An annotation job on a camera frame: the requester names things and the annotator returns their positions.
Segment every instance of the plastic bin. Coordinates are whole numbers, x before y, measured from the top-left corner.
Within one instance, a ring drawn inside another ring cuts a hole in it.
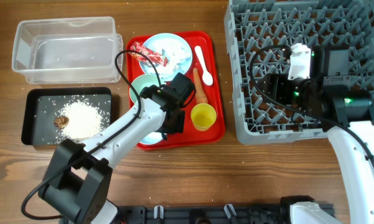
[[[22,21],[12,69],[30,84],[117,82],[115,56],[122,48],[112,17]]]
[[[326,137],[312,118],[263,103],[256,94],[248,75],[249,64],[255,52],[265,46],[348,45],[351,88],[367,89],[374,98],[373,0],[230,0],[224,26],[231,60],[236,135],[242,144]],[[255,79],[289,71],[281,52],[265,52],[254,65]]]

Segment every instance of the snack wrapper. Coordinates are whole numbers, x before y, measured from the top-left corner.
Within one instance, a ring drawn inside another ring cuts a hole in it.
[[[164,55],[161,55],[161,54],[141,45],[139,42],[134,42],[130,46],[130,50],[135,50],[135,51],[138,51],[138,52],[144,54],[145,56],[147,56],[152,61],[152,63],[158,63],[159,65],[162,65],[163,67],[165,67],[167,65],[167,63],[169,63],[169,59],[167,59]],[[143,56],[141,56],[139,54],[131,53],[131,52],[129,54],[131,54],[131,56],[133,56],[135,59],[137,59],[139,61],[148,62]]]

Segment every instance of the gray dish rack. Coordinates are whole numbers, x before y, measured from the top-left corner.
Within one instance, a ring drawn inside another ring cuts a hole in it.
[[[242,144],[271,144],[325,138],[312,118],[263,103],[248,75],[259,49],[303,43],[348,45],[351,88],[374,98],[374,0],[230,0],[224,17],[233,80],[236,135]],[[282,53],[269,51],[254,64],[255,79],[287,73]]]

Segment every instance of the green light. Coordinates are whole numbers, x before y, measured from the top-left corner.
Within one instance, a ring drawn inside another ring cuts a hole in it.
[[[350,98],[344,98],[344,103],[351,103],[353,100]]]

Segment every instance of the wooden table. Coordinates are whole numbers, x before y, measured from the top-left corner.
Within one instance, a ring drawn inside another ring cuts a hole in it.
[[[61,17],[111,16],[124,43],[137,35],[203,30],[213,40],[227,132],[215,144],[144,152],[133,149],[113,172],[108,198],[118,205],[196,206],[277,203],[288,195],[310,195],[333,203],[337,218],[349,222],[344,184],[328,140],[244,146],[236,140],[232,80],[223,17],[227,1],[142,1],[45,4],[10,0],[0,4],[0,223],[36,222],[20,212],[24,197],[40,181],[52,150],[21,143],[26,96],[34,88],[11,70],[12,45],[20,21]],[[128,109],[124,81],[104,85],[120,96],[120,116]],[[28,211],[57,212],[35,197]]]

